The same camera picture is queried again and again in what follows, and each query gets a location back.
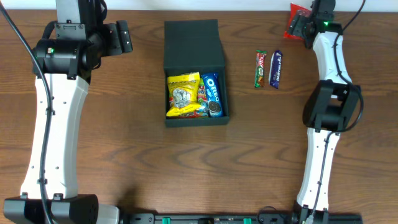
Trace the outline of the red Hacks candy bag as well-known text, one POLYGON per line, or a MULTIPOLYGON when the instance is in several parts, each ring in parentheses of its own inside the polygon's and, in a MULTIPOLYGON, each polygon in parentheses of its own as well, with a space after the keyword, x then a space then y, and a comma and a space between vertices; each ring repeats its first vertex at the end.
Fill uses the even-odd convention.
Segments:
POLYGON ((287 30, 284 32, 285 39, 303 40, 300 34, 293 34, 294 25, 296 25, 299 16, 309 17, 311 10, 298 4, 290 4, 290 17, 287 30))

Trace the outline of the black gift box with lid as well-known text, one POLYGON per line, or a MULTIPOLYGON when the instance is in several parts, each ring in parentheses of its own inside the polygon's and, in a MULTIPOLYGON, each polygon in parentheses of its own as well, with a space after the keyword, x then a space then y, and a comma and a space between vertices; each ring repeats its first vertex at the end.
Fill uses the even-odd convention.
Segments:
POLYGON ((165 78, 184 73, 217 73, 223 116, 219 118, 165 118, 165 126, 226 125, 229 122, 224 52, 216 19, 164 22, 165 78))

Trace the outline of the yellow pistachio snack bag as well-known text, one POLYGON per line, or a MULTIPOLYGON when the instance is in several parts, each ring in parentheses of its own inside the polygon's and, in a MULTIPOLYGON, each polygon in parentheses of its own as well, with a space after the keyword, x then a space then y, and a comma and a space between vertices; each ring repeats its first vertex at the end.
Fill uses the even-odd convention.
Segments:
POLYGON ((166 113, 167 117, 191 113, 201 107, 201 104, 197 102, 199 82, 198 72, 167 78, 167 86, 173 99, 173 104, 166 113))

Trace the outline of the green red Milo bar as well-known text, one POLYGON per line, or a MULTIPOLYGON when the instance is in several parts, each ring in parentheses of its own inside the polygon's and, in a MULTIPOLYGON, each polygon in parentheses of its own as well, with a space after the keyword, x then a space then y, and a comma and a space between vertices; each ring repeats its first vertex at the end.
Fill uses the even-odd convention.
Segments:
POLYGON ((264 61, 266 59, 267 52, 262 50, 256 50, 256 71, 254 77, 254 87, 262 88, 264 84, 264 61))

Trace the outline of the Haribo gummy worms bag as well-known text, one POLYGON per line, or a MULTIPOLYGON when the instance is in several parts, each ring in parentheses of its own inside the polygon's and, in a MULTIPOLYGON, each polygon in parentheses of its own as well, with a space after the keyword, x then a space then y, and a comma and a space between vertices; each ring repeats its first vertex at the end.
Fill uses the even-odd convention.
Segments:
MULTIPOLYGON (((205 93, 205 85, 203 80, 200 78, 198 93, 197 93, 197 102, 201 104, 201 107, 191 113, 181 114, 180 116, 168 117, 168 118, 199 118, 199 117, 207 117, 209 116, 208 102, 205 93)), ((169 103, 170 106, 173 104, 173 99, 171 94, 169 94, 169 103)))

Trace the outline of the blue Oreo cookie pack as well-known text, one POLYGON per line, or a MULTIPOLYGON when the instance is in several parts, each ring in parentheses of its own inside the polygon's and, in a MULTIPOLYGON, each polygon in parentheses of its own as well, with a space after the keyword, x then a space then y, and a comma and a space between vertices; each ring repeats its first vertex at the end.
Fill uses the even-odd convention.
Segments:
POLYGON ((223 116, 220 88, 217 73, 207 73, 202 76, 208 102, 209 115, 214 118, 223 116))

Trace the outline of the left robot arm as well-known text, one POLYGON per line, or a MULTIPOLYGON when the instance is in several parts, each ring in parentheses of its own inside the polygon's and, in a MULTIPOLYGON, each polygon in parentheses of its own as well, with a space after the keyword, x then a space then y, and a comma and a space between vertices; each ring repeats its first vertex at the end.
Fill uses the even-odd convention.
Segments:
POLYGON ((37 113, 29 168, 17 197, 4 202, 14 223, 121 223, 120 209, 80 194, 76 152, 91 73, 103 57, 132 52, 126 21, 107 24, 103 0, 56 2, 57 19, 29 47, 37 113))

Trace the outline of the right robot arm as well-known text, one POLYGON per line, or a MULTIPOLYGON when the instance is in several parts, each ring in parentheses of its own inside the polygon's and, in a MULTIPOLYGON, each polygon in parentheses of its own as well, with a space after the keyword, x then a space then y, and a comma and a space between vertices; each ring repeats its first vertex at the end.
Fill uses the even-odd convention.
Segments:
POLYGON ((345 27, 334 21, 335 1, 314 0, 311 8, 309 14, 297 12, 287 31, 314 50, 319 71, 319 82, 302 115, 307 127, 307 158, 288 223, 362 223, 361 215, 329 212, 328 186, 340 135, 355 127, 350 119, 356 108, 363 110, 364 100, 346 71, 342 50, 345 27))

